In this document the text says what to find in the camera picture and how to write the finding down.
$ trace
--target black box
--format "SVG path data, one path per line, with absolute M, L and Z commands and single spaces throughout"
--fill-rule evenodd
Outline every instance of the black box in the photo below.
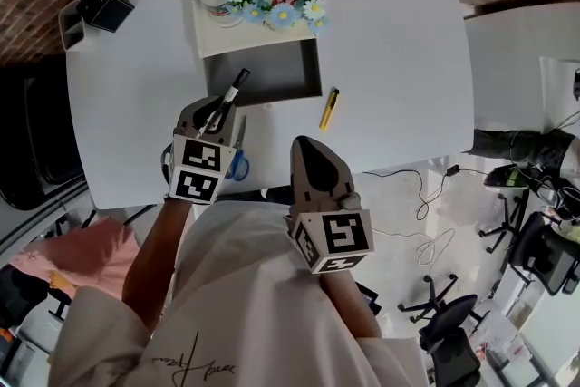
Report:
M 133 8 L 128 0 L 81 0 L 76 6 L 84 21 L 112 33 L 117 31 Z

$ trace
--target blue scissors handle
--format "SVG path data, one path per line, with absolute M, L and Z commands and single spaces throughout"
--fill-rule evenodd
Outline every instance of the blue scissors handle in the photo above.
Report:
M 250 162 L 244 156 L 244 151 L 239 149 L 238 151 L 236 151 L 236 155 L 234 155 L 232 164 L 230 165 L 229 170 L 227 171 L 226 179 L 233 179 L 239 182 L 247 178 L 249 172 L 250 172 Z

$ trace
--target black cable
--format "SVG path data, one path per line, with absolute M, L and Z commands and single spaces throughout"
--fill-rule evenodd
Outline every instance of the black cable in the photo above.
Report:
M 125 222 L 123 223 L 123 226 L 128 226 L 130 223 L 132 223 L 135 219 L 137 219 L 138 217 L 140 217 L 141 215 L 147 213 L 150 209 L 152 209 L 153 207 L 156 207 L 155 204 L 153 205 L 147 205 L 146 207 L 143 207 L 142 209 L 140 209 L 137 213 L 135 213 L 132 217 L 129 217 L 129 219 L 125 220 Z
M 429 214 L 429 204 L 431 202 L 434 202 L 435 200 L 437 200 L 441 196 L 441 194 L 443 193 L 443 183 L 445 182 L 445 178 L 448 176 L 447 176 L 447 174 L 443 175 L 443 179 L 441 180 L 440 186 L 437 189 L 435 189 L 432 193 L 430 193 L 427 196 L 427 198 L 423 198 L 423 196 L 421 195 L 421 192 L 423 191 L 423 177 L 416 169 L 399 169 L 398 171 L 394 171 L 392 173 L 387 173 L 387 174 L 378 174 L 378 173 L 371 173 L 369 171 L 365 171 L 363 174 L 370 174 L 372 176 L 376 176 L 377 178 L 389 178 L 390 176 L 394 176 L 395 174 L 400 174 L 400 173 L 415 173 L 417 176 L 419 176 L 420 186 L 419 186 L 419 193 L 417 195 L 419 196 L 419 200 L 420 200 L 421 204 L 420 204 L 420 207 L 417 209 L 417 213 L 415 214 L 415 218 L 417 218 L 418 221 L 422 221 Z M 437 191 L 439 192 L 437 194 L 437 196 L 435 196 L 434 198 L 430 198 Z M 423 216 L 421 216 L 421 211 L 424 208 L 426 208 L 425 214 Z
M 376 176 L 377 178 L 389 178 L 390 176 L 394 176 L 395 174 L 400 174 L 400 173 L 415 173 L 417 176 L 419 176 L 420 186 L 419 186 L 419 193 L 417 195 L 419 196 L 420 207 L 417 209 L 417 213 L 415 214 L 415 218 L 417 218 L 418 221 L 422 221 L 429 214 L 429 204 L 431 202 L 434 202 L 435 200 L 437 200 L 443 194 L 443 184 L 445 183 L 445 178 L 450 178 L 451 176 L 454 175 L 453 171 L 452 171 L 453 168 L 457 169 L 455 171 L 455 174 L 457 174 L 459 171 L 474 171 L 476 173 L 483 174 L 485 176 L 488 175 L 488 173 L 484 173 L 483 171 L 477 171 L 476 169 L 460 168 L 459 165 L 455 165 L 454 167 L 451 167 L 450 169 L 448 169 L 448 172 L 443 175 L 443 178 L 441 179 L 440 186 L 438 188 L 436 188 L 435 190 L 433 190 L 433 192 L 431 192 L 426 198 L 423 198 L 421 195 L 421 192 L 423 191 L 423 177 L 416 169 L 399 169 L 398 171 L 394 171 L 392 173 L 387 173 L 387 174 L 378 174 L 378 173 L 371 173 L 370 171 L 365 171 L 363 174 L 370 174 L 372 176 Z M 439 193 L 435 197 L 430 198 L 436 192 L 439 192 Z M 425 214 L 421 216 L 421 211 L 424 208 L 426 208 Z
M 487 176 L 489 174 L 489 173 L 484 173 L 483 171 L 477 171 L 476 169 L 467 169 L 467 168 L 461 168 L 461 169 L 459 169 L 459 171 L 473 171 L 474 173 L 483 174 L 484 176 Z

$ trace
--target scissors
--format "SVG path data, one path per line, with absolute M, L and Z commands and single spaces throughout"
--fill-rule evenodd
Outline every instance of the scissors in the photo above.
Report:
M 250 172 L 250 162 L 244 156 L 244 151 L 242 150 L 242 142 L 244 141 L 244 133 L 246 132 L 246 123 L 247 116 L 244 116 L 242 123 L 239 126 L 236 143 L 234 144 L 236 155 L 234 155 L 232 164 L 229 166 L 226 174 L 226 179 L 233 179 L 238 182 L 247 178 L 247 175 Z

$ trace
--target white desk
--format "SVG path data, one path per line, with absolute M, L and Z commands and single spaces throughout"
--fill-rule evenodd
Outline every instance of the white desk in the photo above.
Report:
M 478 122 L 542 131 L 578 111 L 580 3 L 515 8 L 465 24 Z
M 161 151 L 182 108 L 207 95 L 191 0 L 131 1 L 136 8 L 116 34 L 100 32 L 91 49 L 67 54 L 72 121 L 99 208 L 161 201 L 168 190 Z M 332 26 L 318 39 L 323 96 L 239 109 L 248 116 L 252 169 L 224 191 L 288 184 L 290 146 L 300 134 L 327 144 L 353 172 L 471 147 L 459 0 L 327 2 Z M 333 87 L 341 97 L 323 133 L 318 124 Z

